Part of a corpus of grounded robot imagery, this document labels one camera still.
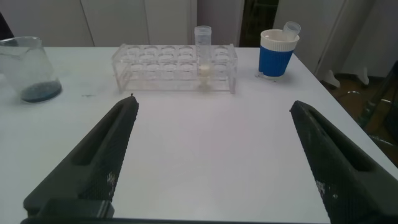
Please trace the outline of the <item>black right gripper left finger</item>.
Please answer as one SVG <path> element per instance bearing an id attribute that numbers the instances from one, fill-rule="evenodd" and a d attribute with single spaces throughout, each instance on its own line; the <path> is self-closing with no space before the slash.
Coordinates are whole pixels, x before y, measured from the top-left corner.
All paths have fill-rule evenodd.
<path id="1" fill-rule="evenodd" d="M 28 217 L 50 200 L 112 201 L 138 110 L 132 95 L 117 102 L 24 199 Z"/>

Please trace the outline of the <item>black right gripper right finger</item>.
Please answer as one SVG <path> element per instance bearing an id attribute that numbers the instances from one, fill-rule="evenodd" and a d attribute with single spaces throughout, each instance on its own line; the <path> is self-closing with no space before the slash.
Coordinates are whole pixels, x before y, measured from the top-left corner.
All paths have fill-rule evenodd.
<path id="1" fill-rule="evenodd" d="M 397 179 L 314 107 L 290 113 L 331 223 L 397 223 Z"/>

